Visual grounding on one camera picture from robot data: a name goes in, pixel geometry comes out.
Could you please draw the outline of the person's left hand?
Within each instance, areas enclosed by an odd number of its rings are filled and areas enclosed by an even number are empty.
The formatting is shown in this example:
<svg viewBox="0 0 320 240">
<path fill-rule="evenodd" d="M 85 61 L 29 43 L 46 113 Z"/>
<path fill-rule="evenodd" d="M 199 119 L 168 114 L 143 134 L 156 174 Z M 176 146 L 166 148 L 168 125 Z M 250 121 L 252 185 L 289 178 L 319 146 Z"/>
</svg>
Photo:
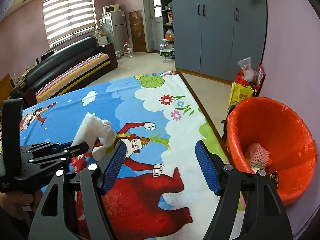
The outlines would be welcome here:
<svg viewBox="0 0 320 240">
<path fill-rule="evenodd" d="M 30 205 L 33 213 L 35 213 L 43 192 L 41 190 L 34 194 L 25 194 L 23 192 L 1 193 L 1 207 L 11 217 L 22 220 L 22 216 L 18 211 L 18 206 Z"/>
</svg>

